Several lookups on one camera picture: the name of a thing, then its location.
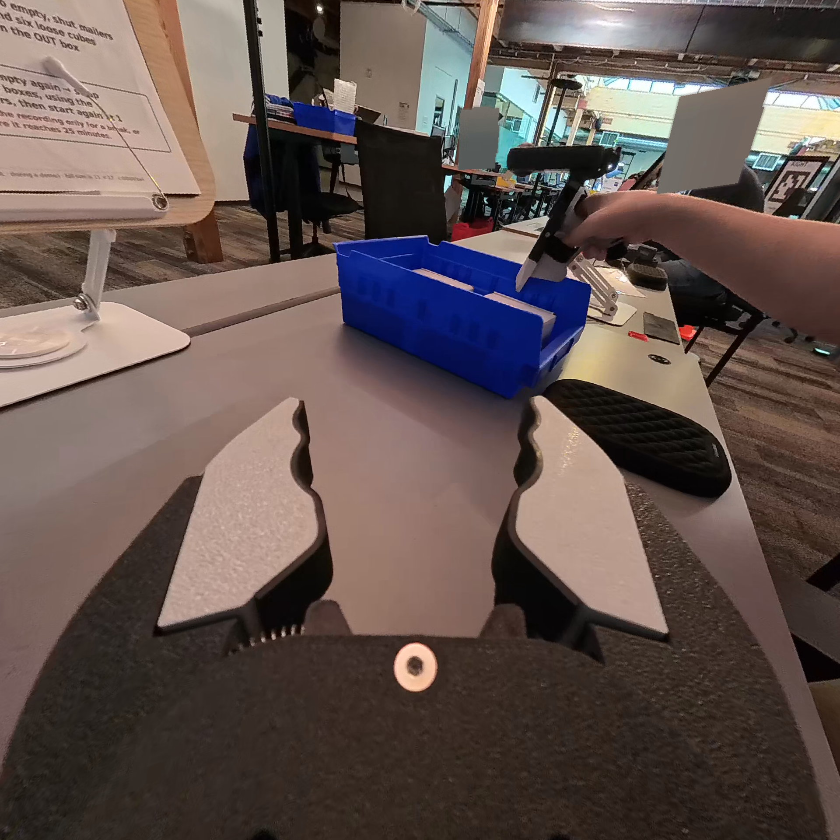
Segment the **blue plastic bin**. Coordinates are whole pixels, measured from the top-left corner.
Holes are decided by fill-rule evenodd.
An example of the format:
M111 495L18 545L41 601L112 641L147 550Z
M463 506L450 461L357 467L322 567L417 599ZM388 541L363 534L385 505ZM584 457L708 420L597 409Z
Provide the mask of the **blue plastic bin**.
M335 252L344 323L506 398L550 373L587 320L588 284L533 277L517 293L519 265L458 244L383 238L338 243ZM413 273L420 268L475 291ZM485 299L494 291L556 314L544 347L541 319Z
M296 124L302 128L354 137L356 117L352 113L300 101L292 103L292 111Z

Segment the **black and white marker sign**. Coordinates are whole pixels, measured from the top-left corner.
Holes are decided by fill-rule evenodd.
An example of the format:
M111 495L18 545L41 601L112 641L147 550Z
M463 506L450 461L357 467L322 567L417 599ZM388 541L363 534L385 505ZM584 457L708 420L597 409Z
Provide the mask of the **black and white marker sign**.
M766 188L763 212L777 217L801 217L816 193L813 184L830 163L829 155L787 155Z

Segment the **person's right hand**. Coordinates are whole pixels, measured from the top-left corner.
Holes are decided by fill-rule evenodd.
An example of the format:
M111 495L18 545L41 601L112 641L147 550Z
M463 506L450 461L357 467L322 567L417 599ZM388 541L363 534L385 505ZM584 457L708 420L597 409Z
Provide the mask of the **person's right hand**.
M560 239L585 258L609 259L611 250L662 237L669 198L645 191L589 196L575 208L576 223Z

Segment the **person's right forearm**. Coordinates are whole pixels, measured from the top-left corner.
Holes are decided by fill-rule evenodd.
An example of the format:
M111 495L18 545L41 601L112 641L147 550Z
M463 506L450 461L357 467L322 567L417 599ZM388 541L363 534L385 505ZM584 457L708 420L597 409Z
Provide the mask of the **person's right forearm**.
M656 236L756 308L838 345L839 227L751 212L680 194L661 196Z

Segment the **printed instruction sheet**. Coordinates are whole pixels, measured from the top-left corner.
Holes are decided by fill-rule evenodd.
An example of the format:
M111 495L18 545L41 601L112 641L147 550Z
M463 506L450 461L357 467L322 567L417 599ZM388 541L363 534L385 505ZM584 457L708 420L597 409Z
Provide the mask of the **printed instruction sheet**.
M1 2L4 193L201 191L120 1Z

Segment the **document stand with white base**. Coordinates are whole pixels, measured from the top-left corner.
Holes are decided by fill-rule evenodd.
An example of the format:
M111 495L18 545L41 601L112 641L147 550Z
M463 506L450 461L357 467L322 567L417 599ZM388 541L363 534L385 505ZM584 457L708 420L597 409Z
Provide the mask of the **document stand with white base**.
M89 232L87 265L70 303L2 315L2 408L185 349L182 331L103 300L112 244L120 228L201 221L216 191L197 120L175 66L157 2L123 2L198 195L153 192L2 192L2 233Z

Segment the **white cardboard mailer box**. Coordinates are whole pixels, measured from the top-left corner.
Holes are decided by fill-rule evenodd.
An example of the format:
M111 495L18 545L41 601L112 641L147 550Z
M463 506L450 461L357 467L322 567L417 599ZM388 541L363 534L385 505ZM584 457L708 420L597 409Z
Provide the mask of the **white cardboard mailer box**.
M544 347L550 340L550 335L552 333L554 324L557 319L557 316L554 312L533 306L528 302L522 301L515 297L500 294L496 291L485 295L485 299L498 302L509 308L515 308L521 312L526 312L528 314L538 316L542 322L541 346Z
M436 281L440 284L445 284L445 285L447 285L449 287L452 287L452 288L461 289L462 291L467 291L467 292L474 292L475 291L474 287L472 285L470 285L469 283L466 283L462 280L457 280L457 279L455 279L453 277L450 277L450 276L447 276L447 275L440 274L440 273L435 272L435 271L430 270L430 269L426 269L426 268L414 269L413 273L420 276L420 277L425 277L427 279L434 280L434 281Z

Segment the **black metal pole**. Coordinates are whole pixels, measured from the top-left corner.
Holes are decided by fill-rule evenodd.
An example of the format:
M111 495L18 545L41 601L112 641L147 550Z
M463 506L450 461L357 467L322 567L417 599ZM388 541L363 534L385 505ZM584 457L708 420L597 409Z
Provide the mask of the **black metal pole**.
M275 202L274 174L270 150L270 135L266 111L266 90L263 62L260 48L261 21L256 1L244 1L245 32L248 48L248 64L254 100L254 118L259 148L259 173L264 206L264 217L269 245L269 261L280 262L281 248Z

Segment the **wooden pillar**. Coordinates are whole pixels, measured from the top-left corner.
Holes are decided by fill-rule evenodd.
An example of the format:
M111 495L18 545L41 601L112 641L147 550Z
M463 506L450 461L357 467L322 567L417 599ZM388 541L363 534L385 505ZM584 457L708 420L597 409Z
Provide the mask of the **wooden pillar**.
M485 74L501 1L478 2L477 26L469 64L464 110L477 108L485 90Z
M161 24L170 43L172 57L190 103L193 117L197 119L193 86L186 59L182 24L176 1L157 2ZM222 242L217 226L215 210L203 220L184 228L184 245L187 258L199 264L214 264L224 260Z

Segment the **white folding stand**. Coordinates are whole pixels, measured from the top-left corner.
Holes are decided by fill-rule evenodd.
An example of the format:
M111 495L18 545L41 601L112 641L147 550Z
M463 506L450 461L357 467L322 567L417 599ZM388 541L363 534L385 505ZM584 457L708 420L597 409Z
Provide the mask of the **white folding stand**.
M587 317L599 322L624 326L636 314L637 308L623 300L623 293L629 291L630 298L644 297L621 270L592 262L581 255L573 258L568 273L590 286Z

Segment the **black quilted wrist rest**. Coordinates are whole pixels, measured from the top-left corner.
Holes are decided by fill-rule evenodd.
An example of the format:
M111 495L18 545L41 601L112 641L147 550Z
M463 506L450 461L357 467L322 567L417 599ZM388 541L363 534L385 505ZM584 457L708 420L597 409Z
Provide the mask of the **black quilted wrist rest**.
M702 498L732 483L722 443L686 416L582 380L556 381L542 395L621 469Z

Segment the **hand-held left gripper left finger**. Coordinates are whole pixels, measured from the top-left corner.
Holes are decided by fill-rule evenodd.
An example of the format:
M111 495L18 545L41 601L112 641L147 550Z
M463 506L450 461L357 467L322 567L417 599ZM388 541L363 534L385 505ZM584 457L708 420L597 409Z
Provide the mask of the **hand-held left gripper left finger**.
M234 619L247 644L301 632L333 577L313 488L305 403L291 397L226 444L201 475L157 630Z

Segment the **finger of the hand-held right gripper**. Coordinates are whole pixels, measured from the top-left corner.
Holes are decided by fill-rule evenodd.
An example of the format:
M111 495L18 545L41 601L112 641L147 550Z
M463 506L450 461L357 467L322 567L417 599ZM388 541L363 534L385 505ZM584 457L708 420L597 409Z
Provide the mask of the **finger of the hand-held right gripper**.
M551 256L542 256L539 261L526 258L515 280L517 293L522 292L533 277L539 280L561 282L567 277L568 265L567 261L558 262Z

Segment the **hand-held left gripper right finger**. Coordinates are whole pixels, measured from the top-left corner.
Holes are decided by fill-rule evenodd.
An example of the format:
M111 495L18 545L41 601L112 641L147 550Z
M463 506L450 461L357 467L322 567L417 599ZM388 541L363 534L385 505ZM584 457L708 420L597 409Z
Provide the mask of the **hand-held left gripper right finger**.
M609 629L656 644L669 626L619 469L544 396L523 409L516 488L492 550L494 606L530 640L597 647Z

